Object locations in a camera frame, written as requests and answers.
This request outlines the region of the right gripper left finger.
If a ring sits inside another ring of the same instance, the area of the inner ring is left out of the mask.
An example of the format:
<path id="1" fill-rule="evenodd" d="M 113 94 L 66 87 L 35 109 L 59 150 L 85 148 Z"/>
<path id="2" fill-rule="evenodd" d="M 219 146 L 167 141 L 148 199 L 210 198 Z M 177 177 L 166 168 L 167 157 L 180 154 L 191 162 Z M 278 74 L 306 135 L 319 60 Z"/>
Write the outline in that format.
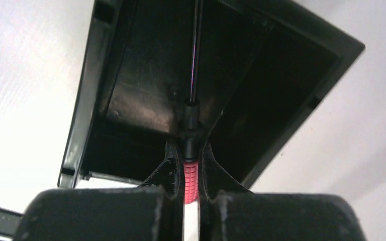
<path id="1" fill-rule="evenodd" d="M 14 240 L 183 240 L 184 171 L 173 140 L 135 188 L 50 189 L 27 207 Z"/>

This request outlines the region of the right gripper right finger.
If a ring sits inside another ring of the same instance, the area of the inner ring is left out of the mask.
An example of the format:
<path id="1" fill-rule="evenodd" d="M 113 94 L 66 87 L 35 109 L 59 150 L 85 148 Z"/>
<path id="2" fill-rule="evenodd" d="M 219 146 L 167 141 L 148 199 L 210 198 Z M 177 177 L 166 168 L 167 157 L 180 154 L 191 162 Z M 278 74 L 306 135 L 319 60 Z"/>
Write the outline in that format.
<path id="1" fill-rule="evenodd" d="M 199 155 L 199 240 L 365 240 L 351 206 L 329 194 L 253 193 Z"/>

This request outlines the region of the red handled screwdriver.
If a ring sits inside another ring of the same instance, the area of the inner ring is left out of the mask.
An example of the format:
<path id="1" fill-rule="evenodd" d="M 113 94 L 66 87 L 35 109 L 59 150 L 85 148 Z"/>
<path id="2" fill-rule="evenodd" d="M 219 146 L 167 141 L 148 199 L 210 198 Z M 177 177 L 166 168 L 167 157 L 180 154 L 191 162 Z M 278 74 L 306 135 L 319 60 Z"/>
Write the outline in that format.
<path id="1" fill-rule="evenodd" d="M 200 103 L 197 98 L 197 87 L 203 8 L 203 1 L 195 1 L 189 89 L 187 100 L 185 101 L 180 132 L 181 153 L 185 178 L 184 204 L 190 204 L 196 201 L 199 192 L 198 165 L 201 124 L 199 121 Z"/>

